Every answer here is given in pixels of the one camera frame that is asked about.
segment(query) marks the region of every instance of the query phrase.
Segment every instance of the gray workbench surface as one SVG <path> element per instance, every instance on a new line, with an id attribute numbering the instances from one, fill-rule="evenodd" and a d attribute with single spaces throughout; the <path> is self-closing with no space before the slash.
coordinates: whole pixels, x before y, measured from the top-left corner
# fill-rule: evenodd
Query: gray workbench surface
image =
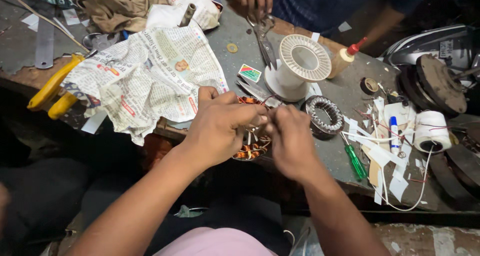
<path id="1" fill-rule="evenodd" d="M 22 66 L 33 65 L 35 59 L 36 33 L 28 29 L 26 24 L 20 22 L 20 18 L 25 17 L 21 16 L 25 13 L 23 8 L 0 2 L 0 11 L 2 19 L 6 19 L 5 21 L 2 20 L 0 27 L 12 25 L 12 28 L 0 38 L 0 45 L 2 47 L 2 50 L 0 50 L 0 65 L 3 66 L 5 72 L 13 74 Z M 66 27 L 79 41 L 82 35 L 86 34 L 85 28 L 82 25 Z M 260 71 L 264 71 L 266 66 L 262 59 L 255 34 L 247 34 L 247 30 L 250 28 L 250 25 L 244 18 L 237 15 L 228 6 L 225 6 L 220 18 L 220 26 L 206 32 L 210 46 L 223 68 L 230 90 L 235 91 L 238 95 L 244 94 L 243 90 L 234 83 L 241 65 L 245 63 Z M 278 55 L 278 46 L 284 36 L 270 31 L 267 37 L 273 44 L 276 55 Z M 227 51 L 226 46 L 229 43 L 234 43 L 238 46 L 237 53 Z M 79 48 L 65 37 L 65 35 L 60 34 L 58 30 L 56 30 L 54 48 L 55 57 L 61 56 L 63 53 L 79 51 Z M 381 82 L 386 89 L 395 89 L 395 76 L 396 72 L 392 67 L 375 58 L 359 53 L 356 55 L 355 61 L 337 77 L 333 80 L 323 80 L 318 84 L 323 95 L 337 104 L 343 114 L 349 118 L 358 120 L 360 123 L 363 118 L 361 118 L 354 109 L 365 112 L 368 103 L 372 103 L 371 100 L 362 100 L 362 98 L 369 98 L 369 96 L 360 89 L 360 79 L 370 77 Z M 259 85 L 267 89 L 264 84 L 264 78 L 262 76 Z M 295 105 L 300 107 L 301 103 L 303 103 L 303 100 Z M 169 124 L 177 128 L 184 128 L 188 127 L 190 122 L 169 122 Z M 359 145 L 357 143 L 353 143 L 353 145 L 356 148 L 357 154 L 360 154 Z M 344 143 L 340 136 L 336 136 L 329 141 L 315 139 L 315 148 L 334 178 L 368 188 L 371 195 L 373 195 L 374 191 L 372 187 L 369 186 L 367 180 L 358 182 L 355 179 L 349 158 L 344 151 Z M 422 179 L 418 168 L 415 166 L 415 158 L 420 157 L 421 155 L 414 149 L 410 156 L 410 165 L 407 166 L 405 176 L 411 173 L 413 179 Z M 389 183 L 392 177 L 392 172 L 393 167 L 385 167 L 387 183 Z M 421 188 L 422 185 L 420 183 L 409 181 L 409 186 L 404 192 L 402 202 L 407 205 L 413 205 L 417 201 Z M 420 204 L 419 207 L 429 210 L 437 209 L 438 197 L 434 194 L 429 184 L 426 185 L 423 197 L 423 200 L 428 202 L 428 204 Z"/>

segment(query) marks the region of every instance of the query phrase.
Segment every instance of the red bottle cap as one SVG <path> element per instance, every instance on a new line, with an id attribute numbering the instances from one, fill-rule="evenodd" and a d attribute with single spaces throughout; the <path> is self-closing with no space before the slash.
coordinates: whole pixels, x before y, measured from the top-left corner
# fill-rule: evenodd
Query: red bottle cap
<path id="1" fill-rule="evenodd" d="M 355 55 L 360 50 L 360 47 L 362 46 L 363 43 L 365 43 L 365 41 L 367 41 L 366 37 L 360 40 L 360 42 L 358 42 L 357 44 L 352 44 L 351 46 L 349 46 L 346 52 L 349 55 Z"/>

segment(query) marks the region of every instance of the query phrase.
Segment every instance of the brown cloth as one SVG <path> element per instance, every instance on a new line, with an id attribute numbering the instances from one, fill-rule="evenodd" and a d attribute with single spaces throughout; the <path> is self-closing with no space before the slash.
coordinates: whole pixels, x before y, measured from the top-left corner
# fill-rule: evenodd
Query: brown cloth
<path id="1" fill-rule="evenodd" d="M 145 29 L 148 9 L 159 0 L 77 0 L 88 16 L 105 33 Z"/>

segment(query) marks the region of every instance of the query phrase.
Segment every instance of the white plastic spool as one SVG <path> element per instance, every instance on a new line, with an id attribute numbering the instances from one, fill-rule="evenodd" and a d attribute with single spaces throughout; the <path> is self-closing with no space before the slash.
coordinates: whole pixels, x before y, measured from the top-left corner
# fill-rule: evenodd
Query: white plastic spool
<path id="1" fill-rule="evenodd" d="M 278 69 L 265 68 L 268 89 L 287 102 L 297 102 L 308 94 L 309 82 L 326 79 L 332 71 L 327 51 L 312 39 L 298 34 L 283 38 L 278 49 Z"/>
<path id="2" fill-rule="evenodd" d="M 415 139 L 413 145 L 418 150 L 439 153 L 452 148 L 445 117 L 438 111 L 423 111 L 415 119 Z"/>

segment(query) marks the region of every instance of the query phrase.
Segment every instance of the screwdriver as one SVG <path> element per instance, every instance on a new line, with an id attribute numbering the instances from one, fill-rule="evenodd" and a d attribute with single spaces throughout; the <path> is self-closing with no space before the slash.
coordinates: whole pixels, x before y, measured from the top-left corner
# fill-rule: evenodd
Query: screwdriver
<path id="1" fill-rule="evenodd" d="M 353 146 L 349 144 L 343 132 L 341 132 L 340 134 L 342 135 L 342 138 L 345 140 L 345 151 L 350 157 L 350 161 L 352 163 L 353 169 L 355 170 L 355 173 L 357 174 L 358 179 L 362 180 L 366 178 L 367 171 L 365 170 L 365 167 L 362 165 L 362 163 L 360 163 L 359 158 L 355 154 L 355 149 L 353 149 Z"/>

